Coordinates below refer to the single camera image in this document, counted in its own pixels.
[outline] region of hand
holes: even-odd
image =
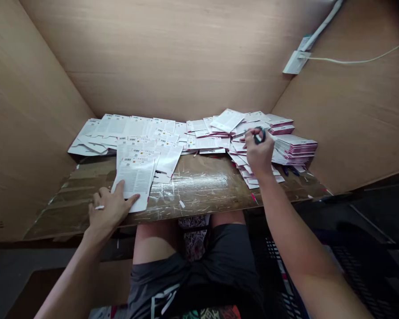
[[[263,139],[262,130],[259,128],[251,128],[245,134],[245,141],[247,148],[247,161],[256,176],[257,180],[263,180],[269,176],[273,176],[272,172],[272,153],[274,152],[274,140],[270,137],[269,132],[266,132],[266,139],[263,143],[256,145],[254,142],[254,135],[259,135]]]
[[[139,194],[133,195],[127,200],[123,197],[124,180],[120,181],[111,194],[108,188],[101,187],[99,193],[93,195],[94,203],[89,204],[90,226],[87,229],[89,233],[95,233],[107,239],[114,230],[125,219],[130,208],[140,197]],[[98,206],[104,206],[103,209],[95,209]]]

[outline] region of wooden wall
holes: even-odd
[[[399,44],[396,1],[345,1],[312,57],[366,60]],[[310,170],[333,193],[399,172],[399,49],[365,64],[307,62],[272,113],[319,142]]]
[[[74,169],[91,116],[20,3],[0,0],[0,241],[22,239]]]
[[[271,107],[333,0],[21,0],[86,102],[194,120]]]

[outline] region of table surface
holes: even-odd
[[[100,187],[111,187],[116,175],[116,157],[90,157],[67,178],[51,202],[27,231],[24,240],[83,233],[89,226],[87,205]],[[292,202],[330,196],[310,173],[292,172],[279,183]],[[184,155],[169,184],[154,183],[148,207],[129,214],[122,227],[162,219],[184,218],[263,206],[260,189],[249,190],[227,154]]]

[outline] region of gray shorts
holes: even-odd
[[[262,309],[247,227],[225,224],[211,231],[207,252],[199,261],[190,263],[175,253],[164,260],[133,265],[129,318],[151,318],[151,311],[156,318],[163,309],[168,315],[247,299],[255,309]]]

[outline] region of leg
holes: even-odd
[[[202,264],[217,284],[248,293],[262,307],[262,291],[241,210],[211,216],[210,244]]]
[[[210,219],[212,228],[225,224],[245,225],[245,219],[242,210],[213,214],[211,215]]]
[[[174,220],[139,225],[134,242],[133,265],[169,258],[179,250],[180,236],[181,231]]]
[[[188,271],[188,262],[177,252],[177,221],[162,221],[137,227],[130,278],[129,318],[154,318],[178,289]]]

